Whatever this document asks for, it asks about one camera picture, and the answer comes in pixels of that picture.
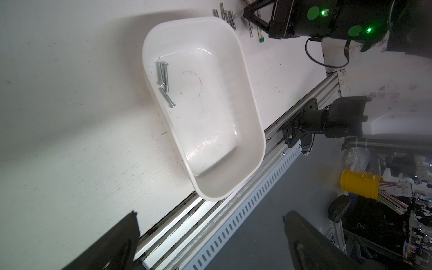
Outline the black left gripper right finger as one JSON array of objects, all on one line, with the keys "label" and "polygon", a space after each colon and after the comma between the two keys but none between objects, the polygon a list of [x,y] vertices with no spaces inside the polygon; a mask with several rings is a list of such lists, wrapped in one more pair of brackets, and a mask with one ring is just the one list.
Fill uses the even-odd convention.
[{"label": "black left gripper right finger", "polygon": [[296,270],[361,270],[298,212],[283,216],[290,256]]}]

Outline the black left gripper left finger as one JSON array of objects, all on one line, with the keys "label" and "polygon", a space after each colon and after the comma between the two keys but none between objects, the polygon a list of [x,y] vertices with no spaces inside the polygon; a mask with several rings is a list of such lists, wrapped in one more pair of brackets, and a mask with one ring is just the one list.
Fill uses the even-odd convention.
[{"label": "black left gripper left finger", "polygon": [[64,269],[132,270],[139,236],[137,213],[132,211]]}]

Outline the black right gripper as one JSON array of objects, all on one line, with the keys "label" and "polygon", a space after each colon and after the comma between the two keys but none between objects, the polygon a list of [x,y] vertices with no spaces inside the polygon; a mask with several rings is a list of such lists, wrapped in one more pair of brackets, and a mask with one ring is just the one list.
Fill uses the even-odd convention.
[{"label": "black right gripper", "polygon": [[[271,20],[259,18],[255,12],[273,4]],[[244,18],[262,29],[272,39],[289,39],[300,37],[298,30],[300,1],[295,0],[257,0],[248,3],[244,8]]]}]

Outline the slim silver screw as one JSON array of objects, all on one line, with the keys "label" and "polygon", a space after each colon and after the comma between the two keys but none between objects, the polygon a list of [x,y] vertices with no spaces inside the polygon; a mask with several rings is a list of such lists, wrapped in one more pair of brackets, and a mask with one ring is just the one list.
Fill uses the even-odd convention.
[{"label": "slim silver screw", "polygon": [[246,20],[246,22],[247,22],[247,28],[248,28],[248,31],[249,31],[249,35],[252,38],[253,37],[253,27],[252,27],[252,25],[251,25],[251,23],[250,23],[249,20]]}]

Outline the thick threaded silver screw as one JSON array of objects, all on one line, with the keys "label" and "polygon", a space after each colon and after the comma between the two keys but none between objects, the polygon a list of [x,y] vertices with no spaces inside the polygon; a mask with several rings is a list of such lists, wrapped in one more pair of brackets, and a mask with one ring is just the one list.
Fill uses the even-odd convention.
[{"label": "thick threaded silver screw", "polygon": [[235,19],[234,19],[234,14],[233,14],[233,12],[232,12],[232,11],[227,11],[227,12],[226,12],[226,16],[227,16],[227,18],[228,18],[228,21],[229,21],[230,26],[231,26],[234,30],[236,30],[236,24],[235,24]]}]

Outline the thin long silver screw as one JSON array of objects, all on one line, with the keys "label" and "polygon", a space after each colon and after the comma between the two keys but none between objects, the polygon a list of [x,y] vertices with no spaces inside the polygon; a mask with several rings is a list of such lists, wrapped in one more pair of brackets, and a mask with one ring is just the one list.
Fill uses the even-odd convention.
[{"label": "thin long silver screw", "polygon": [[220,18],[221,18],[222,20],[225,20],[225,9],[224,9],[224,5],[223,5],[222,2],[221,2],[219,5],[220,5]]}]

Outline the white plastic storage box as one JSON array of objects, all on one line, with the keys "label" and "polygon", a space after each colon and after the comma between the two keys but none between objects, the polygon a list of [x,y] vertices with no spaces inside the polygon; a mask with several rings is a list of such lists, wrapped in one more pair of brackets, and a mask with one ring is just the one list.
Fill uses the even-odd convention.
[{"label": "white plastic storage box", "polygon": [[[168,63],[170,108],[157,61]],[[219,201],[245,183],[266,151],[264,129],[235,31],[215,17],[161,23],[142,48],[145,81],[195,191]]]}]

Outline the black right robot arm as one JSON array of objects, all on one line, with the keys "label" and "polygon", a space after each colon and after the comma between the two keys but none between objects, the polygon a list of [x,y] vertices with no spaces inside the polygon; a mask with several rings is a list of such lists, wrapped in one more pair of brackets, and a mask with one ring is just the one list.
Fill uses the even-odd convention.
[{"label": "black right robot arm", "polygon": [[355,41],[388,37],[389,51],[432,57],[431,1],[255,1],[243,16],[270,38]]}]

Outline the pile of silver screws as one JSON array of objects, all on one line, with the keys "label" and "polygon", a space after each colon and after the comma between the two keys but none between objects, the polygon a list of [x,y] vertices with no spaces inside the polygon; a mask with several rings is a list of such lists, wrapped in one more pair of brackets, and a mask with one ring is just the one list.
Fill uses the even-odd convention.
[{"label": "pile of silver screws", "polygon": [[163,61],[157,61],[156,67],[159,74],[159,84],[164,88],[164,91],[168,93],[169,92],[168,63]]}]

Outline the silver screw in box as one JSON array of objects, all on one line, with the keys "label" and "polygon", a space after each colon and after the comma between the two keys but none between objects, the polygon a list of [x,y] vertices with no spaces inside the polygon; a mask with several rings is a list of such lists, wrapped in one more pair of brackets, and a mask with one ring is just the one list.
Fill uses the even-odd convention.
[{"label": "silver screw in box", "polygon": [[165,91],[165,89],[163,87],[160,87],[159,90],[162,93],[162,95],[164,96],[164,98],[166,99],[166,101],[169,103],[169,107],[170,108],[175,108],[176,104],[168,96],[168,93]]}]

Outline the red marker pen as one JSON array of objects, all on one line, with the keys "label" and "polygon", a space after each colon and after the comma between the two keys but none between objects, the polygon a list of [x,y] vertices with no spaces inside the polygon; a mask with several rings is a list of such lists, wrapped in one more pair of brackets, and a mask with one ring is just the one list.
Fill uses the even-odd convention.
[{"label": "red marker pen", "polygon": [[[256,11],[256,16],[257,16],[258,18],[261,18],[261,11],[260,11],[260,10],[257,10],[257,11]],[[260,43],[263,43],[263,42],[264,42],[264,36],[263,36],[262,29],[261,29],[260,27],[257,27],[257,32],[258,32],[259,42],[260,42]]]}]

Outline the yellow cylinder container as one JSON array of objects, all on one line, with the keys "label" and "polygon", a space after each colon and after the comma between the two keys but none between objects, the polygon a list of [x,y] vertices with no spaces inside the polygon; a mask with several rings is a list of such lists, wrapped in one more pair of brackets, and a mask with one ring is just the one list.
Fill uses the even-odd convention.
[{"label": "yellow cylinder container", "polygon": [[383,178],[367,172],[343,170],[340,177],[340,188],[365,198],[379,200],[379,183]]}]

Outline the aluminium front rail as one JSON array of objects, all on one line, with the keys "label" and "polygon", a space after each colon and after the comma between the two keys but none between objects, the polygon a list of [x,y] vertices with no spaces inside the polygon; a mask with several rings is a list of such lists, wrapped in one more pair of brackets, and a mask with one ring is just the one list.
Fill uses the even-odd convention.
[{"label": "aluminium front rail", "polygon": [[302,107],[324,108],[337,99],[339,78],[328,75],[264,131],[246,102],[250,95],[213,91],[163,110],[194,192],[141,237],[137,269],[204,269],[307,151],[303,141],[284,135],[285,126]]}]

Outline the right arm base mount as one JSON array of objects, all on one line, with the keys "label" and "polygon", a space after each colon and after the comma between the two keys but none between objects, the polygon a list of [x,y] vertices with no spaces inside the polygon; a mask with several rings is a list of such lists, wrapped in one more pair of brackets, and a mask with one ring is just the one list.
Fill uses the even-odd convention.
[{"label": "right arm base mount", "polygon": [[304,154],[310,152],[315,135],[327,138],[343,138],[363,135],[362,125],[367,122],[367,96],[341,97],[323,109],[317,99],[310,99],[282,126],[284,141],[292,148],[300,141]]}]

